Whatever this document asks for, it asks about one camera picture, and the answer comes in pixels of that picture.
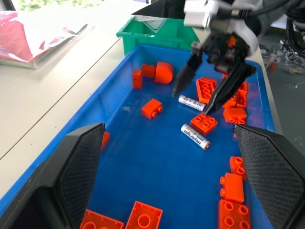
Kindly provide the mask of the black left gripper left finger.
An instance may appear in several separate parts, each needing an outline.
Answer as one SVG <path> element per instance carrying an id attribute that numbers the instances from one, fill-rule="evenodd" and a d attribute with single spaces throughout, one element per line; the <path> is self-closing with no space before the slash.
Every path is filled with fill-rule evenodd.
<path id="1" fill-rule="evenodd" d="M 0 217 L 0 229 L 79 229 L 95 183 L 105 125 L 68 133 Z"/>

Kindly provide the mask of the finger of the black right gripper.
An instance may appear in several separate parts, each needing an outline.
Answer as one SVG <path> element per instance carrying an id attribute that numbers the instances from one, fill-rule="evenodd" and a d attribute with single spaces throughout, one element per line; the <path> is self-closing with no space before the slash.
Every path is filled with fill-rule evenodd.
<path id="1" fill-rule="evenodd" d="M 221 80 L 212 93 L 209 103 L 204 108 L 204 114 L 210 115 L 218 111 L 237 91 L 244 80 L 256 73 L 256 68 L 245 62 L 237 63 L 228 68 L 228 76 Z"/>
<path id="2" fill-rule="evenodd" d="M 172 97 L 177 96 L 189 86 L 202 62 L 202 54 L 194 53 L 191 55 L 190 59 L 176 76 Z"/>

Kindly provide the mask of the red and white tool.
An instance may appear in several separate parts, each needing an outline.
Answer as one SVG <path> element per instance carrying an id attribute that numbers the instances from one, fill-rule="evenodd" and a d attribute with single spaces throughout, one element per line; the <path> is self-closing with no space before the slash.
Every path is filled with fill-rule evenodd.
<path id="1" fill-rule="evenodd" d="M 274 72 L 280 61 L 281 58 L 277 55 L 277 53 L 270 54 L 267 64 L 265 65 L 265 69 L 267 71 Z"/>

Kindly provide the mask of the orange hollow-underside flat brick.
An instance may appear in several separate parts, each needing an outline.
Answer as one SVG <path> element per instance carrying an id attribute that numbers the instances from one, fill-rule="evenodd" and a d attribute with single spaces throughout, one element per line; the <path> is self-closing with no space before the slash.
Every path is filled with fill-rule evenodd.
<path id="1" fill-rule="evenodd" d="M 80 229 L 124 229 L 124 223 L 87 209 Z"/>

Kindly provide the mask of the white label sheet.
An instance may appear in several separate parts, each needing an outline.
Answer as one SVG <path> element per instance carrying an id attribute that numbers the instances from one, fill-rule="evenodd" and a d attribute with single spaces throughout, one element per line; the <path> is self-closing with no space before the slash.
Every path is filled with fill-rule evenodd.
<path id="1" fill-rule="evenodd" d="M 150 30 L 157 33 L 164 23 L 167 21 L 166 18 L 152 17 L 152 16 L 143 16 L 135 15 L 134 19 L 139 22 L 143 22 Z"/>

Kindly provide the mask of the orange rounded toy brick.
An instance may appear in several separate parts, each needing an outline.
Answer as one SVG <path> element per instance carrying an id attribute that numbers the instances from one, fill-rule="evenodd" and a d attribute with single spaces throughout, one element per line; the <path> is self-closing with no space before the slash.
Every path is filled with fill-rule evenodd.
<path id="1" fill-rule="evenodd" d="M 155 72 L 155 82 L 168 84 L 173 80 L 173 66 L 168 62 L 158 62 Z"/>

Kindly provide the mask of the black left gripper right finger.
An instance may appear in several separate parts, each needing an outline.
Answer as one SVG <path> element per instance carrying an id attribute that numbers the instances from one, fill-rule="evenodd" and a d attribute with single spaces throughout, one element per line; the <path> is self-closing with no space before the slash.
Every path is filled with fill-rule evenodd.
<path id="1" fill-rule="evenodd" d="M 283 135 L 235 125 L 248 181 L 273 229 L 305 229 L 305 156 Z"/>

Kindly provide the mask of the white AA battery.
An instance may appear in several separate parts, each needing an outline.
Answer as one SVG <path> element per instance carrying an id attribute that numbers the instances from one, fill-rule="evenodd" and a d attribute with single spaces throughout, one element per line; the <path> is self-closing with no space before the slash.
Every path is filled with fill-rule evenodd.
<path id="1" fill-rule="evenodd" d="M 206 150 L 211 144 L 206 138 L 204 138 L 200 133 L 198 133 L 188 124 L 184 124 L 181 127 L 181 132 L 184 133 L 188 138 L 190 138 L 203 150 Z"/>
<path id="2" fill-rule="evenodd" d="M 179 98 L 178 98 L 178 102 L 188 106 L 188 107 L 191 107 L 193 109 L 196 109 L 198 111 L 203 111 L 203 109 L 205 108 L 205 104 L 199 102 L 199 101 L 196 101 L 192 98 L 189 98 L 189 97 L 186 97 L 184 95 L 180 95 Z"/>

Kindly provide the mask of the red and white plastic bag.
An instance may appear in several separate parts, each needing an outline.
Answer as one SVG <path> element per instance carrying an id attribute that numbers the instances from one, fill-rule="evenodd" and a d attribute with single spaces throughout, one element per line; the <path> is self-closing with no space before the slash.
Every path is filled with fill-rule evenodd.
<path id="1" fill-rule="evenodd" d="M 0 64 L 37 69 L 88 26 L 73 8 L 0 11 Z"/>

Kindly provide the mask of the orange six-stud flat brick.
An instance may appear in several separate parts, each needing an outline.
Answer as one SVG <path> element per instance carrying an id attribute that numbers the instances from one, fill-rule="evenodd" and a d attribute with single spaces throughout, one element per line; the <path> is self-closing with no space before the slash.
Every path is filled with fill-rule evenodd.
<path id="1" fill-rule="evenodd" d="M 216 88 L 217 81 L 212 78 L 202 77 L 196 80 L 196 89 L 199 102 L 207 104 Z"/>

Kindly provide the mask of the black object behind bins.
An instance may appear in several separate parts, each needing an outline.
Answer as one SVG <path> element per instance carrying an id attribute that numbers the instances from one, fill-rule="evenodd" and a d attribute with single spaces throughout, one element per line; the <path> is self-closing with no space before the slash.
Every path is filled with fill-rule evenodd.
<path id="1" fill-rule="evenodd" d="M 186 0 L 151 0 L 151 4 L 134 12 L 133 15 L 158 18 L 184 19 Z"/>

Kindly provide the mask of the green plastic bin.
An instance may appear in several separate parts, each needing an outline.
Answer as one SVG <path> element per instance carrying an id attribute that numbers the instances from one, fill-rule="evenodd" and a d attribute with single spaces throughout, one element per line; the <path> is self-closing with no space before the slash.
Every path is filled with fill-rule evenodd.
<path id="1" fill-rule="evenodd" d="M 182 19 L 170 19 L 155 33 L 143 22 L 131 17 L 116 33 L 123 40 L 124 54 L 128 54 L 136 45 L 149 44 L 170 48 L 191 49 L 193 42 L 199 38 L 191 27 L 184 26 Z"/>

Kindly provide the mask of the small orange two-stud brick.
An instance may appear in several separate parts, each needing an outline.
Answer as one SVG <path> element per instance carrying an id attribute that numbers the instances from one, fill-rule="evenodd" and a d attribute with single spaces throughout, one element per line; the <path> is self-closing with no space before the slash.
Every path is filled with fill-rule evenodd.
<path id="1" fill-rule="evenodd" d="M 132 83 L 134 89 L 141 89 L 142 88 L 142 71 L 141 70 L 134 70 L 132 73 Z"/>

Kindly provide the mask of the orange four-stud flat brick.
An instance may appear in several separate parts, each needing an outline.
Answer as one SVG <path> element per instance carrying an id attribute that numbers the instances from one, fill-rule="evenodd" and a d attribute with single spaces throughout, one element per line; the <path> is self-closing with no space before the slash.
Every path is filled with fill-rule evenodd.
<path id="1" fill-rule="evenodd" d="M 218 229 L 251 229 L 248 206 L 221 199 L 218 209 Z"/>
<path id="2" fill-rule="evenodd" d="M 191 120 L 191 126 L 206 135 L 216 128 L 218 122 L 215 118 L 200 113 Z"/>

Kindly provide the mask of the blue plastic bin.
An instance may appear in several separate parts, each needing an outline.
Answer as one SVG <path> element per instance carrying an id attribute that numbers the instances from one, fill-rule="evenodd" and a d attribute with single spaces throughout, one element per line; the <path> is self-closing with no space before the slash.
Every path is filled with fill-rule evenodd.
<path id="1" fill-rule="evenodd" d="M 220 178 L 230 171 L 229 159 L 239 156 L 233 123 L 223 110 L 201 149 L 181 132 L 198 111 L 171 96 L 173 84 L 144 78 L 132 86 L 132 73 L 143 64 L 168 62 L 177 72 L 190 52 L 158 46 L 135 47 L 47 142 L 39 155 L 0 200 L 0 217 L 33 171 L 56 150 L 63 138 L 81 127 L 103 123 L 111 137 L 101 150 L 95 183 L 86 209 L 127 223 L 135 201 L 163 211 L 159 229 L 218 229 Z M 163 110 L 155 118 L 142 115 L 151 99 Z"/>

